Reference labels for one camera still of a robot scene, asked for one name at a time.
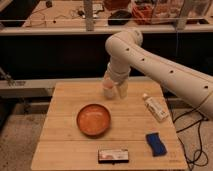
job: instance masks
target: floor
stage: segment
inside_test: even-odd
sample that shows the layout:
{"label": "floor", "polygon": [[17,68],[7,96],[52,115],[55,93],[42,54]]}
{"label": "floor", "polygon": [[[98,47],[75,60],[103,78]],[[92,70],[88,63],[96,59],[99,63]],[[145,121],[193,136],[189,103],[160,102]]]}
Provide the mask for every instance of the floor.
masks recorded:
{"label": "floor", "polygon": [[[172,107],[174,118],[190,110],[189,106],[176,98],[169,99],[169,104]],[[13,114],[8,118],[0,134],[0,171],[30,171],[32,157],[45,120],[47,108],[48,103],[31,104],[30,106],[25,106],[25,108],[23,108],[22,104],[16,105]],[[176,129],[182,129],[197,121],[199,117],[199,114],[192,112],[184,118],[180,118],[175,124]],[[193,157],[193,151],[199,148],[197,127],[198,124],[178,134],[190,158]],[[213,170],[212,121],[202,123],[201,137],[203,150],[208,155],[209,163],[205,167],[195,166],[194,171],[211,171]],[[202,155],[198,163],[203,164],[205,161],[206,158]]]}

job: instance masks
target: orange bowl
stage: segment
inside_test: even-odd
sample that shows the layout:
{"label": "orange bowl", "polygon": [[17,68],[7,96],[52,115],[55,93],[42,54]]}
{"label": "orange bowl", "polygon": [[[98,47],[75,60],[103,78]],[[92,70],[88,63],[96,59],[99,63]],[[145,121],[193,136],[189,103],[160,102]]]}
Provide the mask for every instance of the orange bowl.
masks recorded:
{"label": "orange bowl", "polygon": [[107,108],[100,104],[89,104],[79,111],[77,125],[84,134],[97,136],[109,128],[110,120]]}

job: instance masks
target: wooden tabletop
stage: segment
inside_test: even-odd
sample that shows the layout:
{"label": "wooden tabletop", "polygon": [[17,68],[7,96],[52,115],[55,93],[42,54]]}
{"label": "wooden tabletop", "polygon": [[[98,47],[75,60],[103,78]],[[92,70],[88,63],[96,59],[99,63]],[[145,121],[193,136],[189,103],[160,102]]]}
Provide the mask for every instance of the wooden tabletop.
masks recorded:
{"label": "wooden tabletop", "polygon": [[[80,17],[77,12],[83,10],[83,1],[52,1],[53,6],[47,8],[45,1],[40,1],[36,6],[32,14],[23,24],[23,27],[41,27],[41,28],[85,28],[85,19]],[[94,0],[93,3],[102,3],[102,0]],[[209,24],[213,24],[212,21],[212,9],[213,4],[210,7],[205,19]],[[107,19],[114,11],[108,11],[106,8],[104,12],[98,13],[98,19],[94,19],[95,27],[108,27]],[[134,21],[129,21],[125,24],[125,27],[139,26]]]}
{"label": "wooden tabletop", "polygon": [[0,12],[2,12],[13,0],[0,0]]}
{"label": "wooden tabletop", "polygon": [[[32,161],[32,170],[160,170],[187,168],[174,125],[168,117],[158,123],[144,105],[142,94],[155,97],[168,112],[160,86],[152,81],[131,81],[128,97],[107,100],[101,81],[58,83]],[[79,110],[98,103],[111,114],[110,129],[99,138],[80,132]],[[153,157],[145,135],[158,132],[167,154]],[[128,149],[129,163],[98,164],[100,149]]]}

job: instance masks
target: white bottle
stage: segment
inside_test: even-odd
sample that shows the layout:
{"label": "white bottle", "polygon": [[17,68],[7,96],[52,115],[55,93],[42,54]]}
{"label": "white bottle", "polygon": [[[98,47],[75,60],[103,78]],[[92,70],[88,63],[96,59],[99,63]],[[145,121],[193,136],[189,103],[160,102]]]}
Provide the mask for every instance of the white bottle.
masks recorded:
{"label": "white bottle", "polygon": [[153,114],[158,122],[162,122],[169,116],[169,114],[163,110],[162,106],[153,97],[150,97],[146,93],[144,93],[143,99],[145,101],[146,107],[149,109],[149,111]]}
{"label": "white bottle", "polygon": [[115,83],[113,80],[111,80],[107,72],[104,74],[102,86],[103,86],[104,96],[107,99],[113,99],[115,97],[115,90],[114,90]]}

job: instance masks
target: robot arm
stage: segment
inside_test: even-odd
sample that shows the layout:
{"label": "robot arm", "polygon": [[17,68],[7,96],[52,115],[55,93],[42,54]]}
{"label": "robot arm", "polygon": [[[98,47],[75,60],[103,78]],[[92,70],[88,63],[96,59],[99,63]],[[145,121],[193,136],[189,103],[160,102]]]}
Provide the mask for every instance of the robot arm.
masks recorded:
{"label": "robot arm", "polygon": [[141,48],[141,43],[139,30],[126,30],[107,39],[106,50],[111,56],[109,77],[121,85],[131,66],[213,118],[213,77],[152,54]]}

